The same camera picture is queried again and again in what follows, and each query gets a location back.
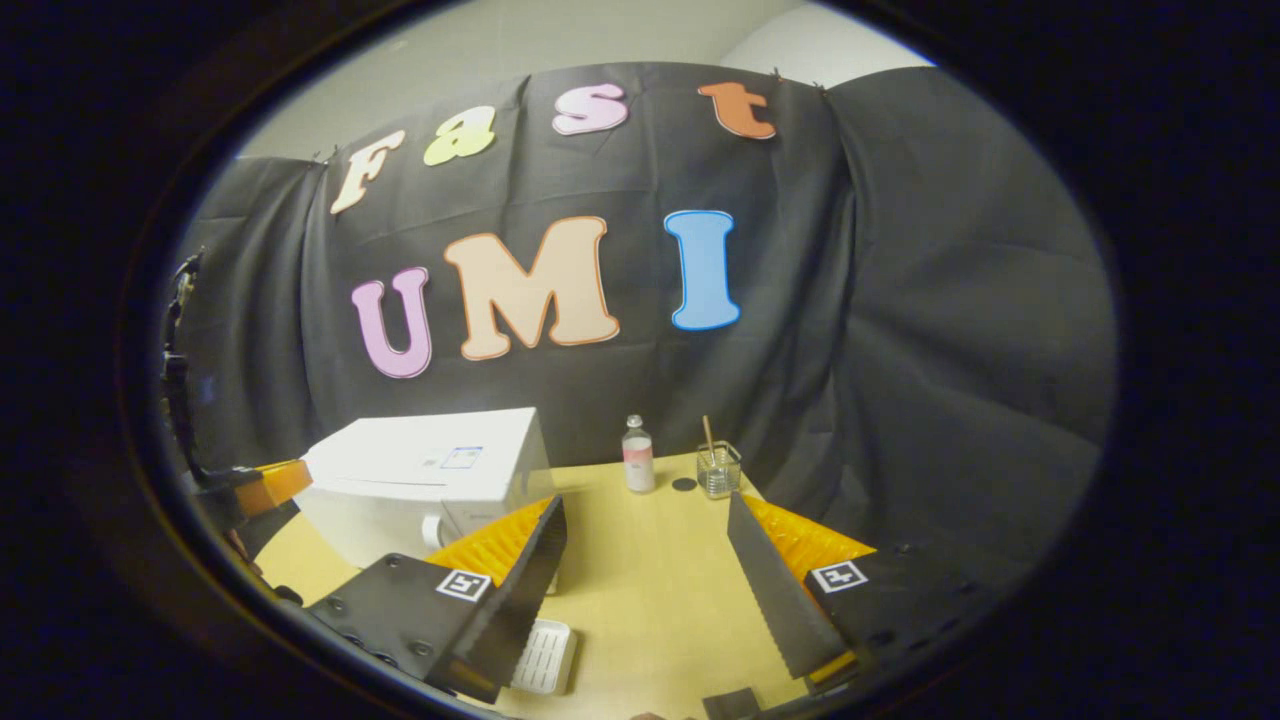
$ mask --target wooden stick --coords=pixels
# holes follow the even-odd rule
[[[716,465],[716,443],[712,442],[712,423],[703,415],[703,432],[707,433],[707,452],[712,454],[712,465]]]

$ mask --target black fabric backdrop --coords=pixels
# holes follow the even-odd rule
[[[612,82],[630,118],[552,128],[564,91]],[[777,136],[735,136],[701,85],[768,99]],[[497,108],[494,142],[426,167],[447,118]],[[329,206],[355,151],[407,131],[355,208]],[[685,332],[663,218],[722,210],[741,319]],[[614,338],[545,337],[472,361],[443,250],[494,233],[526,269],[548,225],[608,223],[600,277]],[[325,163],[241,159],[197,211],[207,247],[179,328],[200,456],[296,457],[362,416],[536,406],[556,465],[620,459],[627,414],[658,454],[687,452],[710,415],[753,482],[873,546],[932,544],[995,584],[1044,551],[1088,486],[1114,396],[1115,316],[1097,238],[1027,141],[943,72],[815,87],[686,64],[540,73],[424,102]],[[381,374],[351,291],[424,266],[434,346],[410,379]],[[399,296],[383,297],[392,347]],[[498,320],[500,331],[512,334]]]

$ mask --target wooden table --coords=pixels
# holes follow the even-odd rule
[[[701,698],[742,687],[760,707],[805,694],[804,680],[787,674],[728,542],[728,500],[671,487],[694,475],[692,454],[659,457],[654,469],[658,486],[649,495],[626,489],[621,462],[552,470],[564,496],[568,544],[557,593],[539,616],[577,633],[577,657],[566,694],[503,688],[493,708],[526,720],[626,720],[641,712],[682,720],[707,717]],[[745,475],[742,483],[759,497]],[[306,605],[357,573],[301,514],[256,561],[271,584],[289,585]]]

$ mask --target white printer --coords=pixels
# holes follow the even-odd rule
[[[365,418],[302,459],[312,483],[294,501],[356,568],[425,559],[553,493],[534,407]]]

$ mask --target white tray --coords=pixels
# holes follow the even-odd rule
[[[564,623],[534,620],[511,687],[535,694],[564,694],[577,635]]]

